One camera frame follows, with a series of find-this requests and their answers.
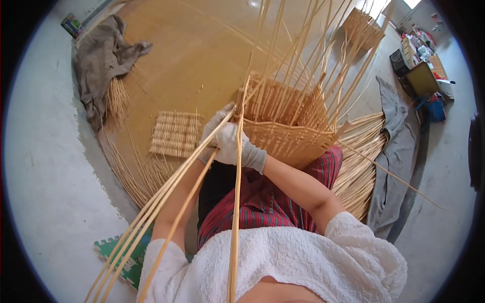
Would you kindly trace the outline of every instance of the white sleeve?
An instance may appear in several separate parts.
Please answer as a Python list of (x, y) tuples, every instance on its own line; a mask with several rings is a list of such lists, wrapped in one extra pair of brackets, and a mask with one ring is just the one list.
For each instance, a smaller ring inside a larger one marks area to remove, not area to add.
[(392, 301), (399, 297), (407, 280), (407, 263), (394, 245), (376, 238), (367, 225), (349, 212), (330, 220), (325, 237), (343, 248), (363, 270), (375, 275)]
[[(138, 286), (137, 301), (164, 243), (165, 239), (156, 239), (150, 242), (146, 248), (140, 285)], [(150, 283), (145, 302), (174, 301), (188, 265), (189, 262), (185, 258), (183, 251), (175, 243), (170, 241)]]

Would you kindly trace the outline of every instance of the striped fabric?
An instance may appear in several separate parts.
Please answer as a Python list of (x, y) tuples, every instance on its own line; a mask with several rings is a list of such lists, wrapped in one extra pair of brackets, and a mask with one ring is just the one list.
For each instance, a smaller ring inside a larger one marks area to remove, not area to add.
[[(338, 146), (333, 146), (304, 169), (304, 172), (332, 189), (341, 165), (342, 150)], [(215, 234), (232, 228), (233, 211), (234, 189), (203, 221), (197, 238), (197, 250)], [(294, 226), (318, 233), (315, 222), (304, 209), (288, 198), (266, 176), (249, 168), (242, 171), (239, 218), (240, 229)]]

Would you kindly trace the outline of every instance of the brown cloth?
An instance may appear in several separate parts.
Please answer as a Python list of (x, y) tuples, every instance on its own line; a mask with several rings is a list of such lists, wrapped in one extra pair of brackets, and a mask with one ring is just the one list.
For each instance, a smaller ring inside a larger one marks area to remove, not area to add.
[(81, 40), (76, 54), (81, 102), (95, 133), (101, 128), (106, 112), (104, 93), (110, 80), (128, 73), (136, 59), (148, 54), (153, 46), (145, 41), (126, 45), (123, 40), (125, 29), (122, 18), (107, 17)]

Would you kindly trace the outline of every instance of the person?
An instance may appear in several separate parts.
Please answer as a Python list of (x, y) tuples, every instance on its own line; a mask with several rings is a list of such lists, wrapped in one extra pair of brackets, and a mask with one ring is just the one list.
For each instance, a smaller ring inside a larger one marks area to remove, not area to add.
[[(204, 140), (230, 112), (228, 104), (205, 125)], [(215, 147), (199, 193), (198, 252), (185, 257), (185, 225), (177, 227), (149, 285), (145, 302), (225, 302), (237, 125), (226, 123), (189, 168), (156, 218), (146, 249), (143, 289), (169, 230)], [(303, 171), (271, 157), (243, 135), (236, 302), (392, 302), (407, 263), (389, 242), (348, 213), (332, 192), (342, 163), (334, 146)]]

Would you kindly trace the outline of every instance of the glove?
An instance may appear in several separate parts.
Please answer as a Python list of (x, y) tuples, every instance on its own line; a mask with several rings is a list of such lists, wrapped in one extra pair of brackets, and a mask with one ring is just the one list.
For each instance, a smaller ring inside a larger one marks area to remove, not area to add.
[[(224, 119), (224, 117), (231, 111), (234, 105), (232, 103), (226, 105), (221, 111), (207, 123), (204, 127), (202, 141), (214, 130), (214, 128)], [(237, 165), (238, 162), (238, 148), (236, 143), (236, 134), (238, 126), (235, 123), (226, 123), (211, 140), (206, 150), (202, 153), (202, 162), (207, 163), (209, 156), (218, 147), (220, 151), (215, 156), (215, 160), (225, 164)], [(254, 146), (246, 134), (242, 133), (242, 159), (243, 167), (250, 167), (263, 174), (263, 168), (266, 163), (266, 151)]]

